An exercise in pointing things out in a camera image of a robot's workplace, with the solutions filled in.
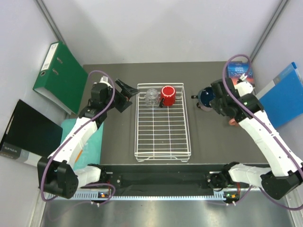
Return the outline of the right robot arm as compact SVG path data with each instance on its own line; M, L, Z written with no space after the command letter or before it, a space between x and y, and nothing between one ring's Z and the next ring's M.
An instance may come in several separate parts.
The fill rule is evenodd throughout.
M210 86L207 107L247 132L267 161L254 167L227 162L208 177L211 188L246 183L278 200L303 183L303 161L286 145L248 82L220 79ZM187 162L193 154L183 83L139 83L135 89L134 157L144 161Z

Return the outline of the terracotta pink mug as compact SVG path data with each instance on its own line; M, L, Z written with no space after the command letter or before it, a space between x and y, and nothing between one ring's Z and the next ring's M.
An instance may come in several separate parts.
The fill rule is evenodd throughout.
M229 123L230 126L236 126L236 127L239 126L239 124L236 122L236 120L234 118L230 119L228 121L228 123Z

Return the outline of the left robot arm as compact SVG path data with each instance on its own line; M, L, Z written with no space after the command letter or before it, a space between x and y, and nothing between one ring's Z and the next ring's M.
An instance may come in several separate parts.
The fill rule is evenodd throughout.
M103 187L107 183L107 175L101 172L96 164L74 170L85 144L98 131L113 108L122 113L131 104L131 98L140 91L121 80L112 81L103 76L100 82L91 89L88 104L79 114L76 123L61 145L48 157L42 157L37 163L39 188L42 199L47 200L44 193L54 197L70 199L76 191L93 183Z

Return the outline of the lilac ceramic mug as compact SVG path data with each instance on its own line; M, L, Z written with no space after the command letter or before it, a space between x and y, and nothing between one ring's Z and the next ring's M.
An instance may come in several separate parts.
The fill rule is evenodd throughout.
M204 105L200 105L199 103L197 104L197 107L205 112L209 112L209 111L212 111L212 108L211 107L206 107Z

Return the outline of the dark blue mug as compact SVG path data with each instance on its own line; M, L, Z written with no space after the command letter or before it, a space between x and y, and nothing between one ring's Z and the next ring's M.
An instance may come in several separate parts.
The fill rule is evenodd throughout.
M201 89L197 95L192 95L191 98L198 100L196 106L199 109L211 110L210 102L215 98L215 94L211 87L205 87L204 89Z

